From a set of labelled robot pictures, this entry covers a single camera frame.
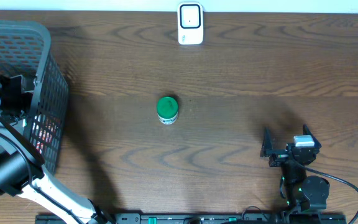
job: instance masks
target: basket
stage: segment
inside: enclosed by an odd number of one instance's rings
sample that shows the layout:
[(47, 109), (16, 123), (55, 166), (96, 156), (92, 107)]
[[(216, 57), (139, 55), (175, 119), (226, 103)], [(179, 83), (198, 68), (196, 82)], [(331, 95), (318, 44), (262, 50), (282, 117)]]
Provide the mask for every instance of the basket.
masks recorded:
[(55, 173), (68, 104), (68, 85), (50, 53), (49, 31), (36, 22), (0, 21), (0, 75), (31, 76), (34, 92), (23, 136)]

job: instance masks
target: wood grain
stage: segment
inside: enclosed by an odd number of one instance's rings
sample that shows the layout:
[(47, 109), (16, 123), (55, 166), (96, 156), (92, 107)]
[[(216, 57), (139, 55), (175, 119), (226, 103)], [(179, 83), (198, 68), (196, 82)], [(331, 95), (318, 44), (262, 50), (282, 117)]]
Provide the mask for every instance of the wood grain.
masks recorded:
[[(358, 186), (358, 15), (206, 13), (204, 42), (180, 46), (175, 13), (0, 11), (52, 36), (70, 83), (56, 177), (110, 211), (278, 209), (280, 169), (259, 158), (264, 126), (284, 147), (308, 124), (311, 167)], [(176, 95), (178, 121), (155, 104)], [(328, 211), (350, 220), (358, 196), (330, 181)], [(0, 222), (42, 207), (0, 197)]]

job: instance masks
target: green cap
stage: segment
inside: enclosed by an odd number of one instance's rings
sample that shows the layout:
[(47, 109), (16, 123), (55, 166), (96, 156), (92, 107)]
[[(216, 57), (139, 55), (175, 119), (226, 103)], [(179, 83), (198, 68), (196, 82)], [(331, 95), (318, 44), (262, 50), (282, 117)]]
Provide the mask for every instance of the green cap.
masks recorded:
[(164, 119), (171, 119), (178, 113), (177, 101), (169, 96), (161, 98), (157, 103), (157, 114)]

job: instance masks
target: white wall outlet device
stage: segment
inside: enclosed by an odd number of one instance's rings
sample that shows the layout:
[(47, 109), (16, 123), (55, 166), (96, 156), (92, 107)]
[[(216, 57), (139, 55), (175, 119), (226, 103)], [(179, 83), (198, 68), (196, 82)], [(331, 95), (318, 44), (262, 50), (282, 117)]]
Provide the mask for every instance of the white wall outlet device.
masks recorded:
[(179, 44), (200, 44), (204, 38), (203, 7), (197, 2), (185, 2), (178, 6)]

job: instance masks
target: black cable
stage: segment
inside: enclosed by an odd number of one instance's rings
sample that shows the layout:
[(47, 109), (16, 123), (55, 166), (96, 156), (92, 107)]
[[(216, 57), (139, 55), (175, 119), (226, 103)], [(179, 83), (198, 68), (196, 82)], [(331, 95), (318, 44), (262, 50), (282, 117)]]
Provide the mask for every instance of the black cable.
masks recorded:
[[(350, 182), (348, 182), (348, 181), (346, 181), (346, 180), (344, 180), (344, 179), (341, 179), (341, 178), (339, 178), (339, 177), (335, 177), (335, 176), (333, 176), (333, 175), (329, 175), (329, 174), (326, 174), (326, 173), (324, 173), (324, 172), (320, 172), (320, 171), (311, 169), (311, 168), (309, 168), (309, 167), (305, 167), (304, 165), (300, 164), (300, 163), (295, 159), (295, 157), (294, 157), (292, 151), (290, 151), (290, 155), (291, 155), (292, 159), (295, 161), (295, 164), (296, 164), (298, 167), (301, 167), (302, 169), (307, 170), (307, 171), (310, 171), (310, 172), (313, 172), (313, 173), (315, 173), (315, 174), (322, 175), (322, 176), (325, 176), (325, 177), (334, 179), (334, 180), (336, 180), (336, 181), (338, 181), (338, 182), (340, 182), (340, 183), (346, 184), (346, 185), (352, 187), (352, 188), (358, 193), (358, 188), (357, 188), (355, 185), (353, 185), (352, 183), (350, 183)], [(349, 222), (349, 224), (353, 224), (353, 223), (356, 221), (357, 218), (358, 218), (358, 209), (357, 209), (356, 214), (355, 214), (354, 217), (352, 218), (352, 220)]]
[(29, 172), (29, 185), (32, 189), (34, 189), (38, 194), (42, 195), (43, 197), (45, 197), (50, 203), (54, 204), (56, 207), (62, 209), (63, 211), (65, 211), (67, 214), (69, 214), (69, 216), (73, 217), (74, 220), (78, 223), (78, 224), (83, 224), (83, 222), (81, 220), (79, 220), (78, 216), (74, 215), (71, 210), (65, 208), (63, 205), (60, 205), (58, 202), (54, 201), (54, 199), (50, 198), (47, 194), (45, 194), (43, 191), (41, 191), (39, 188), (35, 187), (32, 184), (32, 172), (31, 172), (31, 166), (29, 163), (29, 160), (27, 158), (27, 156), (25, 156), (23, 150), (11, 139), (9, 139), (7, 136), (3, 135), (2, 133), (0, 133), (0, 138), (2, 138), (3, 140), (7, 141), (9, 144), (11, 144), (12, 146), (14, 146), (17, 151), (19, 152), (19, 154), (23, 157), (24, 161), (25, 161), (25, 165), (27, 166), (27, 170)]
[(281, 179), (280, 179), (280, 196), (281, 196), (281, 198), (285, 199), (285, 195), (284, 195), (284, 191), (283, 191), (284, 180), (285, 180), (285, 178), (282, 175)]
[(245, 220), (244, 215), (246, 215), (248, 209), (250, 209), (250, 208), (256, 208), (256, 209), (258, 209), (258, 210), (260, 211), (260, 213), (266, 218), (266, 221), (269, 220), (269, 219), (267, 218), (267, 216), (263, 213), (263, 211), (262, 211), (260, 208), (258, 208), (258, 207), (256, 207), (256, 206), (253, 206), (253, 205), (249, 206), (248, 208), (246, 208), (246, 209), (243, 211), (243, 213), (241, 214), (241, 218), (242, 218), (243, 220)]

